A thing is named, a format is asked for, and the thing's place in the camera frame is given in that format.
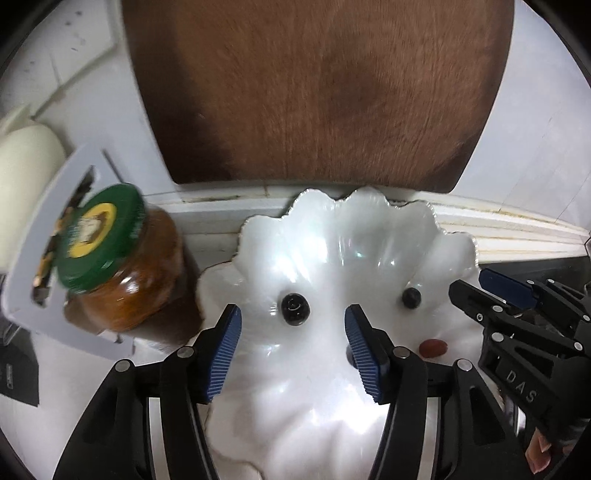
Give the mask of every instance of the yellow label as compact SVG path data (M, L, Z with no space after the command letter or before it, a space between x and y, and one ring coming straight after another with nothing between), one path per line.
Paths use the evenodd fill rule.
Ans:
M117 208L112 203L100 203L82 215L70 240L68 255L84 257L98 247L111 230L116 213Z

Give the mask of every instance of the brown wooden board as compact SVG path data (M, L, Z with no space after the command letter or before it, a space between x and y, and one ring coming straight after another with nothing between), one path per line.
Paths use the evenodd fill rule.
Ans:
M178 183L449 192L501 82L513 0L124 0Z

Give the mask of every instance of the glass jar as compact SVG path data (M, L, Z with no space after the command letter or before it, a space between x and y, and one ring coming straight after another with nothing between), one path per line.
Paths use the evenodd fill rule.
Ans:
M102 190L75 213L56 263L75 325L173 346L199 331L195 263L170 215L133 185Z

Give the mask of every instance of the white tile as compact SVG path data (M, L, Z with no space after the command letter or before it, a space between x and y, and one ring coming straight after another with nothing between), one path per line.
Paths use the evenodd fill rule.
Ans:
M185 235L184 241L201 272L212 265L229 262L238 249L237 233Z
M48 48L63 85L115 45L105 0L68 0L47 19Z
M65 85L38 119L71 147L92 143L104 150L120 178L137 185L144 195L174 192L135 82L121 4L108 4L118 39L114 50Z
M591 175L587 177L577 195L560 215L560 219L591 230Z
M0 109L31 104L34 113L60 86L49 50L43 43L42 29L35 29L0 78Z
M590 101L589 85L564 44L518 0L501 87L452 193L557 218L586 177L578 175L588 172L582 153L589 151ZM559 171L554 178L561 157L570 159L572 176ZM551 199L542 198L544 189Z

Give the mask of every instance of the scalloped white bowl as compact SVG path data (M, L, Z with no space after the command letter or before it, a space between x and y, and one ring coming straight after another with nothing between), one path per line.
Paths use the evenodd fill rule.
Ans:
M474 239L439 228L423 202L393 206L370 188L344 200L307 190L282 218L248 219L237 255L207 269L197 288L204 327L227 303L243 318L206 423L210 447L265 480L367 478L388 406L373 402L347 360L345 308L359 303L395 345L418 352L423 340L439 338L449 349L437 361L475 364L482 328L447 296L459 278L478 285ZM422 293L415 310L401 303L407 287ZM281 315L288 293L310 305L297 327ZM431 403L422 478L430 477L436 418Z

